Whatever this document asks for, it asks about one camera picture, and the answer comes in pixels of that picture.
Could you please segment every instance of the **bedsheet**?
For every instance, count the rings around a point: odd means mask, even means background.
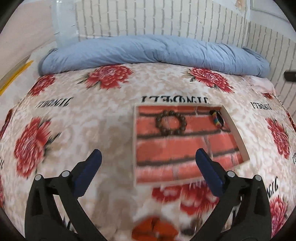
[[[219,157],[228,158],[228,169],[238,176],[262,176],[275,235],[296,201],[292,119],[272,92],[253,90],[240,76],[163,63],[103,66],[38,78],[1,130],[0,205],[24,234],[26,200],[35,174],[58,176],[99,149],[102,166],[78,200],[101,233],[107,239],[132,240],[136,224],[155,215],[172,223],[177,239],[189,240],[181,230],[196,218],[200,227],[217,203],[202,177],[173,186],[135,187],[132,171],[134,105],[179,102],[225,106],[250,160],[235,159],[233,146]],[[231,222],[230,216],[225,229]]]

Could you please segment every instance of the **blue comforter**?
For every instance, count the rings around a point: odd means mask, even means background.
[[[89,39],[54,49],[39,63],[40,75],[111,64],[163,62],[216,70],[225,74],[266,77],[269,63],[247,48],[165,35]]]

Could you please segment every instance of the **white brick wall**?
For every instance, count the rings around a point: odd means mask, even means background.
[[[211,0],[78,0],[80,39],[101,36],[166,34],[241,47],[241,15]]]
[[[268,79],[274,84],[279,100],[296,117],[296,84],[284,81],[286,70],[296,69],[296,43],[282,34],[257,23],[250,23],[247,47],[270,62]]]

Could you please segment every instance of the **orange object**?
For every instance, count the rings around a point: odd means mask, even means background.
[[[132,238],[137,241],[174,241],[178,233],[169,222],[149,217],[133,229]]]

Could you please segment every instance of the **red peony print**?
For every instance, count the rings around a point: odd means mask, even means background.
[[[219,198],[212,194],[205,181],[182,186],[181,210],[188,215],[197,215],[200,218],[218,202]]]
[[[152,197],[161,203],[181,199],[180,210],[188,215],[197,215],[199,218],[203,213],[213,209],[219,201],[219,198],[212,194],[205,181],[181,186],[153,188]]]
[[[276,119],[266,118],[266,121],[268,123],[267,128],[271,131],[279,154],[288,159],[290,156],[290,143],[283,125],[280,125]]]
[[[3,186],[2,186],[2,181],[1,181],[1,175],[0,175],[0,207],[3,208],[4,204],[4,194],[3,194]]]
[[[219,88],[224,92],[233,93],[233,87],[228,84],[227,79],[209,69],[192,68],[187,73],[192,76],[191,81],[197,80],[208,87]]]
[[[127,83],[128,76],[133,71],[123,65],[109,65],[96,69],[94,72],[87,74],[85,82],[87,88],[91,88],[100,83],[102,89],[120,88],[119,82]]]
[[[37,82],[31,88],[28,95],[38,96],[41,91],[44,91],[46,87],[52,85],[54,81],[55,81],[55,77],[53,74],[45,75],[38,78]]]
[[[181,186],[153,188],[152,197],[158,202],[173,202],[180,198]]]
[[[14,150],[14,157],[17,159],[17,174],[28,178],[32,171],[43,159],[46,146],[51,144],[55,137],[50,137],[48,127],[51,121],[42,120],[40,117],[32,118],[25,126],[20,138],[17,139]]]
[[[271,213],[271,237],[281,229],[286,221],[287,204],[278,195],[275,199],[269,202]]]
[[[267,99],[270,99],[270,100],[272,100],[274,97],[272,96],[272,94],[270,94],[270,93],[261,93],[261,94],[263,94],[263,96],[265,97],[265,98],[267,98]]]
[[[294,130],[296,131],[296,125],[294,124],[294,121],[293,121],[292,117],[290,116],[290,114],[289,114],[289,112],[287,110],[286,110],[286,113],[287,113],[287,116],[288,116]]]
[[[8,126],[8,124],[9,124],[9,122],[10,122],[11,115],[12,115],[12,111],[13,111],[13,109],[10,109],[10,110],[8,111],[7,116],[6,116],[6,118],[5,118],[4,125],[2,126],[2,129],[0,130],[0,141],[1,141],[1,139],[2,139],[2,137],[3,137],[3,135],[4,135],[4,132],[5,132],[7,126]]]

